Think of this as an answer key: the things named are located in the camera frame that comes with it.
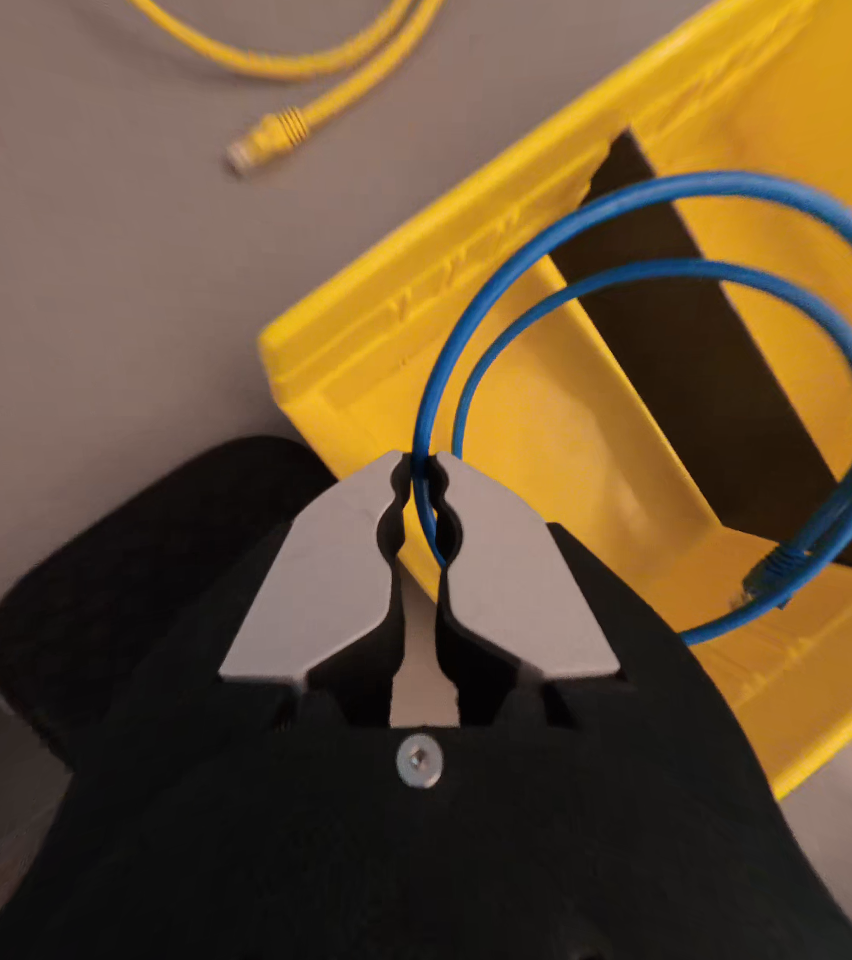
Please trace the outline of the yellow plastic bin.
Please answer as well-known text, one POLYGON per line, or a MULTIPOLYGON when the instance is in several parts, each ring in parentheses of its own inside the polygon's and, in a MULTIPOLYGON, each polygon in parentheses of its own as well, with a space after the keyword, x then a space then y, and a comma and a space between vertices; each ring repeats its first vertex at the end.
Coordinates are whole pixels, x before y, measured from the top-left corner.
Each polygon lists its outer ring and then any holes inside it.
MULTIPOLYGON (((852 1, 708 7, 277 318, 260 338, 269 386, 337 476, 410 449, 467 304, 580 205, 627 128, 660 177, 764 173, 852 208, 852 1)), ((852 462, 844 358, 792 307, 722 288, 838 479, 852 462)), ((566 527, 678 631, 729 613, 777 544, 722 525, 579 301, 486 373, 464 458, 566 527)), ((852 740, 852 544, 785 609, 695 654, 784 797, 852 740)))

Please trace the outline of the black bin divider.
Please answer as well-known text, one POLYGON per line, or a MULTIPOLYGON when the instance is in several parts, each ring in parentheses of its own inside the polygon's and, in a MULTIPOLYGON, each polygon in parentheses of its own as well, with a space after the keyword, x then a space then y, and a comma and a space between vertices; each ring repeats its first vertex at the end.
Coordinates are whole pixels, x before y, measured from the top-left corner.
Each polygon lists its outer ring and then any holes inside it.
MULTIPOLYGON (((580 205, 657 176, 626 128, 580 205)), ((572 285, 636 261, 705 257, 676 206, 659 204, 551 258, 572 285)), ((791 540, 839 481, 720 282, 635 281, 579 302, 722 525, 791 540)))

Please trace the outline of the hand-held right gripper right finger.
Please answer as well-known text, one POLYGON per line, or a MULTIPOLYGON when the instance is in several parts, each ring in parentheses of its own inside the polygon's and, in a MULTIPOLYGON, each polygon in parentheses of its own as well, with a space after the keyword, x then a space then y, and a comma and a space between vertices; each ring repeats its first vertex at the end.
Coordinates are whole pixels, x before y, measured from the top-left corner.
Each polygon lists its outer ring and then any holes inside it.
POLYGON ((620 661, 539 513, 452 453, 431 467, 453 626, 545 681, 617 674, 620 661))

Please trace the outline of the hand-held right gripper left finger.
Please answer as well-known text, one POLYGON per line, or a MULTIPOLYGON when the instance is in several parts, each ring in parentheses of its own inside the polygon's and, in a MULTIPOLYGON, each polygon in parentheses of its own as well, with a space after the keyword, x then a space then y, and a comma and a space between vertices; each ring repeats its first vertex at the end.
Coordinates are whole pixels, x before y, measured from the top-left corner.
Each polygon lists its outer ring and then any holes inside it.
POLYGON ((291 523, 219 674, 296 687, 392 621, 405 627, 397 558, 410 457, 389 451, 338 481, 291 523))

